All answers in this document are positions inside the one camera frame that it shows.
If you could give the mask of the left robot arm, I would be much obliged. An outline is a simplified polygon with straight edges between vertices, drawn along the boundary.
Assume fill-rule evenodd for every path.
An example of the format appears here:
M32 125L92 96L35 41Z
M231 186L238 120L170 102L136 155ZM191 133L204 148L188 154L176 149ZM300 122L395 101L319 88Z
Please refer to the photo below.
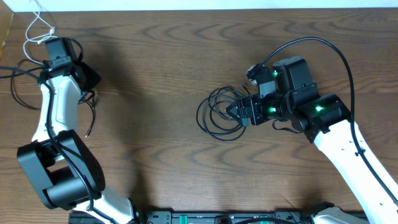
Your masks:
M99 162L76 132L78 105L95 107L93 89L101 80L75 52L76 43L66 37L46 41L50 58L37 78L40 121L17 160L47 208L78 213L72 223L146 223L131 199L106 186Z

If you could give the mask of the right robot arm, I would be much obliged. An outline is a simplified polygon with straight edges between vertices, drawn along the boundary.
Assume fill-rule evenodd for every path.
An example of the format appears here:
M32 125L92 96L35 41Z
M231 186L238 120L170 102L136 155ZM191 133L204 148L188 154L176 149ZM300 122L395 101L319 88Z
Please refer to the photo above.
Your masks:
M370 223L397 223L397 205L380 186L383 181L397 195L397 183L366 144L351 112L335 94L320 96L307 62L300 56L266 66L259 74L246 72L258 87L228 106L226 112L240 125L269 120L291 121L295 132L327 156L344 178Z

